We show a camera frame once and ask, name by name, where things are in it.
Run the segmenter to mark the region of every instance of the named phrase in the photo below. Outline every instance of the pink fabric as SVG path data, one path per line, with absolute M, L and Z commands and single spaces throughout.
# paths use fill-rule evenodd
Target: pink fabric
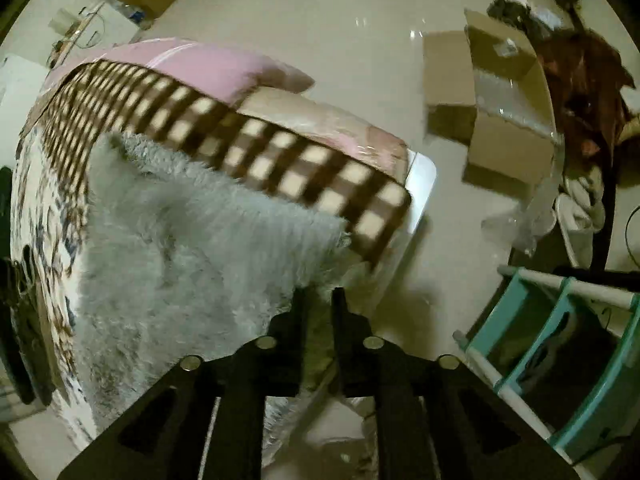
M 302 92 L 314 83 L 304 72 L 270 57 L 179 38 L 89 49 L 86 54 L 52 70 L 44 88 L 53 86 L 76 66 L 97 59 L 153 68 L 232 107 L 257 86 Z

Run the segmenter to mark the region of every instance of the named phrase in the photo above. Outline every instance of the metal rivet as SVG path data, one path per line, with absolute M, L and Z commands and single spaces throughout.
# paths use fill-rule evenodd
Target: metal rivet
M 187 357 L 183 358 L 180 361 L 180 368 L 186 370 L 187 372 L 193 372 L 200 368 L 200 364 L 202 363 L 202 359 L 200 359 L 197 355 L 187 355 Z
M 455 355 L 445 354 L 438 357 L 438 364 L 445 370 L 455 370 L 460 366 L 460 359 Z
M 380 337 L 370 335 L 364 339 L 362 344 L 367 350 L 378 350 L 384 346 L 385 340 Z
M 278 344 L 277 339 L 274 337 L 271 337 L 270 335 L 263 335 L 262 337 L 259 337 L 258 339 L 255 340 L 255 345 L 260 350 L 271 350 L 272 348 L 275 348 L 277 344 Z

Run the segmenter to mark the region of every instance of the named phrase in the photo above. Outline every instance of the checkered blanket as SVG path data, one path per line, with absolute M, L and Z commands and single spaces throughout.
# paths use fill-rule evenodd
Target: checkered blanket
M 45 154 L 71 204 L 87 191 L 95 139 L 110 130 L 148 135 L 246 186 L 341 216 L 353 250 L 372 266 L 411 202 L 404 187 L 375 168 L 133 64 L 103 60 L 78 67 L 39 120 Z M 72 215 L 81 232 L 84 211 Z

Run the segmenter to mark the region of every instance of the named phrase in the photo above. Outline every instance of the gray fur blanket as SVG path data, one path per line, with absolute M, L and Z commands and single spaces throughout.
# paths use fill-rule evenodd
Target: gray fur blanket
M 146 137 L 101 136 L 88 181 L 74 352 L 99 431 L 182 356 L 222 357 L 263 334 L 296 287 L 326 293 L 361 274 L 343 220 Z M 267 429 L 287 410 L 268 403 Z

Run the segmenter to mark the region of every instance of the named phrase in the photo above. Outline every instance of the beige floor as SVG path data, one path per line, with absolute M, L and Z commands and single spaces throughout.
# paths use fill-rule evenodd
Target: beige floor
M 494 293 L 508 252 L 482 238 L 480 222 L 513 200 L 463 183 L 466 147 L 425 131 L 421 34 L 463 27 L 465 7 L 485 11 L 491 1 L 177 0 L 147 33 L 236 44 L 293 64 L 316 79 L 310 97 L 432 159 L 438 177 L 426 216 L 374 320 L 379 333 L 428 358 L 454 351 L 452 332 L 467 330 Z M 334 443 L 348 436 L 361 436 L 359 418 L 330 401 L 266 477 L 348 478 L 359 444 Z M 63 465 L 51 463 L 41 480 Z

